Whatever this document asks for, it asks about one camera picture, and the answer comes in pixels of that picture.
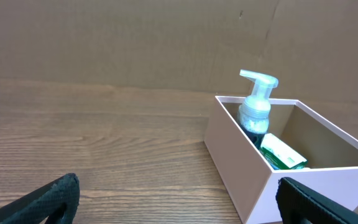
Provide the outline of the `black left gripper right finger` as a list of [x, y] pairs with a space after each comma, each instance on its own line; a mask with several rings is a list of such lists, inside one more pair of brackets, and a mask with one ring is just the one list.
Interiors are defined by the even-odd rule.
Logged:
[[278, 181], [275, 196], [283, 224], [358, 224], [358, 214], [291, 177]]

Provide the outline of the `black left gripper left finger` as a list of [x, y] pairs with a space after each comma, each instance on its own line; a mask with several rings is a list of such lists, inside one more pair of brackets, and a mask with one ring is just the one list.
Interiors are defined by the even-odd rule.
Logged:
[[0, 208], [0, 224], [72, 223], [80, 201], [80, 181], [68, 173]]

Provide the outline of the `green white soap pack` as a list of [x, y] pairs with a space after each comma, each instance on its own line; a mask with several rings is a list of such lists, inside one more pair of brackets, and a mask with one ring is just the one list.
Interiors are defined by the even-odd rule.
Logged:
[[259, 151], [274, 170], [303, 169], [308, 163], [306, 158], [272, 133], [264, 136]]

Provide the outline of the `clear pump bottle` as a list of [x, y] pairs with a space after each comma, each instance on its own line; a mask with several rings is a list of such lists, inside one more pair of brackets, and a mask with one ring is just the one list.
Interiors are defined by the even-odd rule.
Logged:
[[239, 126], [258, 149], [269, 128], [270, 94], [278, 79], [263, 73], [241, 70], [240, 76], [254, 82], [252, 93], [245, 97], [237, 112]]

